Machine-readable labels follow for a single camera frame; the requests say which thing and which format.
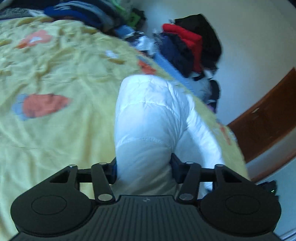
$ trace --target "brown wooden panel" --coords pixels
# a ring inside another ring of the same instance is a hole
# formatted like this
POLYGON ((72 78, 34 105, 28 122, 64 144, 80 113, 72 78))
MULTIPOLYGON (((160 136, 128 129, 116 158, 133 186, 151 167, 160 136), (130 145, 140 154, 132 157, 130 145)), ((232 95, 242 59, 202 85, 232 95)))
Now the brown wooden panel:
POLYGON ((246 162, 286 136, 296 127, 295 68, 228 126, 236 135, 246 162))

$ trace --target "yellow blanket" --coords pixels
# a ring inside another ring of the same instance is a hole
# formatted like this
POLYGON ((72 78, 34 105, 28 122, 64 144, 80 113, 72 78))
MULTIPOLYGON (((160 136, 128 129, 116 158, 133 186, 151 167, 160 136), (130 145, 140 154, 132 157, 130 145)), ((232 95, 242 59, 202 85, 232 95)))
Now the yellow blanket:
MULTIPOLYGON (((18 195, 68 164, 90 168, 115 157, 113 126, 120 84, 127 76, 142 73, 138 52, 126 42, 78 21, 50 21, 22 18, 0 24, 1 241, 17 233, 10 206, 18 195), (50 42, 15 48, 27 35, 42 29, 53 36, 50 42), (124 64, 104 58, 106 50, 124 64), (22 93, 60 94, 72 101, 56 113, 22 121, 11 110, 22 93)), ((172 79, 156 64, 153 67, 158 76, 172 79)), ((196 102, 205 120, 215 126, 215 116, 196 102)), ((227 165, 247 176, 237 147, 234 153, 226 158, 231 160, 227 165)), ((84 192, 90 195, 91 187, 84 192)))

